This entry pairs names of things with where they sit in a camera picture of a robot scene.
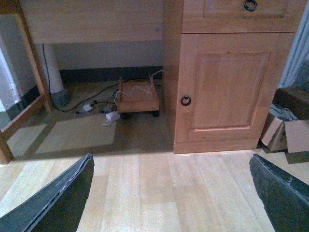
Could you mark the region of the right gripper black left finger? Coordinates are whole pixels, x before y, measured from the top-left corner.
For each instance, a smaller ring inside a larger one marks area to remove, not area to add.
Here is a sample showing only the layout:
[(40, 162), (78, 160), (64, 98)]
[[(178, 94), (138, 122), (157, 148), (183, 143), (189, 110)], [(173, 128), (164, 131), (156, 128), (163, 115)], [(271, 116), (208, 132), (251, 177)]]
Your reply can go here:
[(0, 218), (2, 232), (75, 232), (89, 197), (94, 159), (86, 154)]

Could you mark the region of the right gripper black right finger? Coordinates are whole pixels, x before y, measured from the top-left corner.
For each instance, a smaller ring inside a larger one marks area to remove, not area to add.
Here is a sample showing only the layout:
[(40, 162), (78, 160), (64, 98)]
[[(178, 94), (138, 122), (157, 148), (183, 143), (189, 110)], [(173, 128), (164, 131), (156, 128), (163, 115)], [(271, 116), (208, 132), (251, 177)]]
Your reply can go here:
[(256, 192), (277, 232), (309, 230), (309, 186), (258, 154), (249, 161)]

